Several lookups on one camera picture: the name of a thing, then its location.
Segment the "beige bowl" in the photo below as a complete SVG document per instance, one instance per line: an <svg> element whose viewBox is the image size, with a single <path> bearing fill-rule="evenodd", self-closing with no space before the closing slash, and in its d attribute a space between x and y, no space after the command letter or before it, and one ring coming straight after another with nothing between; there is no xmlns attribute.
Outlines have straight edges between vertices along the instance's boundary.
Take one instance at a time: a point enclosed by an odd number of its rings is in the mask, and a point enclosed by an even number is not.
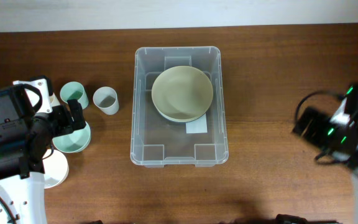
<svg viewBox="0 0 358 224"><path fill-rule="evenodd" d="M170 121L175 121L175 122L189 122L189 121L194 121L200 117L202 117L202 115L204 115L205 113L207 113L209 111L209 109L207 110L178 110L178 109L168 109L168 110L163 110L163 109L159 109L156 108L156 110L166 119L170 120Z"/></svg>
<svg viewBox="0 0 358 224"><path fill-rule="evenodd" d="M159 109L207 110L214 91L209 76L203 71L191 66L176 66L155 79L151 96Z"/></svg>

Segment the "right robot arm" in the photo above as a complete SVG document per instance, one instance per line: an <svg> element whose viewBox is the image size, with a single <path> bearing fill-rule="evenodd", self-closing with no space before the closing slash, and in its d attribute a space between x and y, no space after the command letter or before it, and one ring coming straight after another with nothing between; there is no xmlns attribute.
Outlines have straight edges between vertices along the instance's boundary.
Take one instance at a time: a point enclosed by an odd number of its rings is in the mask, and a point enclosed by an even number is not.
<svg viewBox="0 0 358 224"><path fill-rule="evenodd" d="M303 103L315 95L333 96L340 106L332 116L311 106L301 112ZM358 223L358 82L345 93L318 90L306 95L296 106L292 132L319 149L314 158L318 165L344 165L351 171Z"/></svg>

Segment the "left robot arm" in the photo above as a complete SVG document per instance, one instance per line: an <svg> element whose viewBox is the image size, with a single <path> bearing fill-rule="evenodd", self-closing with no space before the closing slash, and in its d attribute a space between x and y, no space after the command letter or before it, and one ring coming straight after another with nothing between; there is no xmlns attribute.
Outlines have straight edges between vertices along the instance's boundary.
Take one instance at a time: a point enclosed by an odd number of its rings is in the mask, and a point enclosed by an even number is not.
<svg viewBox="0 0 358 224"><path fill-rule="evenodd" d="M85 128L77 100L51 106L45 76L0 89L0 223L46 223L44 159L53 138Z"/></svg>

